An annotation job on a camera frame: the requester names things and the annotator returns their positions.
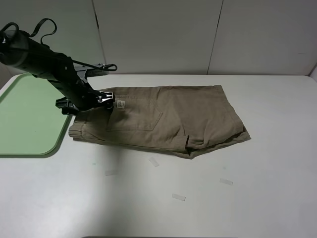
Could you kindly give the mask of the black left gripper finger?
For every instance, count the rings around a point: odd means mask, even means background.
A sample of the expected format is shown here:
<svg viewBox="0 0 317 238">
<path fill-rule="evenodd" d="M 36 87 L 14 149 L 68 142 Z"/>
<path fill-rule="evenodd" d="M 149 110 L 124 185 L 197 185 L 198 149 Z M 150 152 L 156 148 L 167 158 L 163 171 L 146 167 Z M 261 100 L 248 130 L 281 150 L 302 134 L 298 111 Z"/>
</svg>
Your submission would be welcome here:
<svg viewBox="0 0 317 238">
<path fill-rule="evenodd" d="M 75 116 L 79 113 L 78 108 L 68 98 L 57 99 L 55 106 L 61 109 L 63 115 Z"/>
<path fill-rule="evenodd" d="M 95 108 L 103 107 L 107 110 L 113 109 L 113 104 L 115 102 L 115 95 L 113 92 L 95 91 L 95 94 L 98 96 L 98 102 Z"/>
</svg>

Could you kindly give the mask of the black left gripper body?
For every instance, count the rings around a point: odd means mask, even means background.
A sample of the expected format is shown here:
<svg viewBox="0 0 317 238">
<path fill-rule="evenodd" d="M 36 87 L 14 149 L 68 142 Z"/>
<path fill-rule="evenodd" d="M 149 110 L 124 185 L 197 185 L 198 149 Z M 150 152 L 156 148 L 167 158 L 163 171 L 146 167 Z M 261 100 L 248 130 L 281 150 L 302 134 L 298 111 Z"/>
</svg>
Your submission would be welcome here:
<svg viewBox="0 0 317 238">
<path fill-rule="evenodd" d="M 98 96 L 87 80 L 77 75 L 74 67 L 57 67 L 52 72 L 49 82 L 68 98 L 79 111 L 86 111 L 96 106 Z"/>
</svg>

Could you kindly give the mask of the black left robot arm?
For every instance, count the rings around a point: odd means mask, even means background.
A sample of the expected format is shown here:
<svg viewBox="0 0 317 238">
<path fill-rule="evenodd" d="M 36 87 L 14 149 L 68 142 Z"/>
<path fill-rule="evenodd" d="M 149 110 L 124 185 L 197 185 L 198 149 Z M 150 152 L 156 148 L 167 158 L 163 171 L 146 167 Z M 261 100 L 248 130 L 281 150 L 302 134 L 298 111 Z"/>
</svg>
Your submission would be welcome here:
<svg viewBox="0 0 317 238">
<path fill-rule="evenodd" d="M 116 71 L 117 65 L 91 65 L 73 60 L 65 54 L 52 51 L 43 42 L 34 41 L 32 38 L 46 21 L 48 18 L 42 19 L 32 34 L 20 30 L 14 22 L 6 24 L 0 31 L 1 63 L 47 80 L 63 95 L 63 98 L 56 100 L 55 105 L 64 115 L 77 115 L 94 108 L 112 111 L 114 93 L 93 89 L 88 78 Z"/>
</svg>

